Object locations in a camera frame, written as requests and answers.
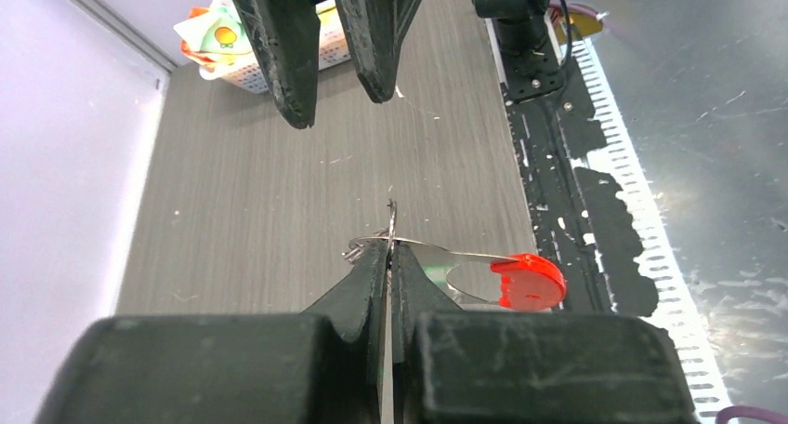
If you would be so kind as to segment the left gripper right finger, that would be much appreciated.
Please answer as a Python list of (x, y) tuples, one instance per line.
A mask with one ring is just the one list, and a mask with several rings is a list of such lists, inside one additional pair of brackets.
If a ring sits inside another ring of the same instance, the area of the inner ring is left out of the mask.
[(466, 311), (393, 259), (397, 423), (692, 423), (668, 333), (608, 314)]

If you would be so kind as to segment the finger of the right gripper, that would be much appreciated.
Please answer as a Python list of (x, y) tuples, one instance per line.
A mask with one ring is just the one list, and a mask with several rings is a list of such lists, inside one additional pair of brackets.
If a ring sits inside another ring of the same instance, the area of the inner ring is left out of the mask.
[(335, 0), (356, 74), (370, 100), (395, 92), (401, 47), (423, 0)]
[[(280, 48), (285, 57), (311, 49), (308, 40), (316, 39), (320, 22), (310, 0), (232, 0), (250, 35), (258, 65), (269, 63), (270, 47)], [(318, 72), (309, 71), (300, 83), (272, 83), (269, 93), (276, 108), (292, 127), (304, 129), (314, 125)]]

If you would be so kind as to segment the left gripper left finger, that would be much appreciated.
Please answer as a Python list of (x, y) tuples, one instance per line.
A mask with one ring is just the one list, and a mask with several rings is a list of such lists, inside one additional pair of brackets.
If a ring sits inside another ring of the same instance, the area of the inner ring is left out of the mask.
[(75, 342), (39, 423), (377, 423), (387, 251), (301, 312), (114, 316)]

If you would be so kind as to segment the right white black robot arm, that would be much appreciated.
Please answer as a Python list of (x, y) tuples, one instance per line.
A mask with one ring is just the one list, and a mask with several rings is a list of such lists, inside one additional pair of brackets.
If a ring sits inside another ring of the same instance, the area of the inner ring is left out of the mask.
[[(274, 103), (297, 129), (313, 126), (319, 73), (317, 5), (326, 0), (231, 0)], [(422, 0), (334, 0), (358, 79), (384, 103), (397, 84), (401, 46)], [(506, 55), (542, 50), (550, 0), (472, 0), (494, 20)]]

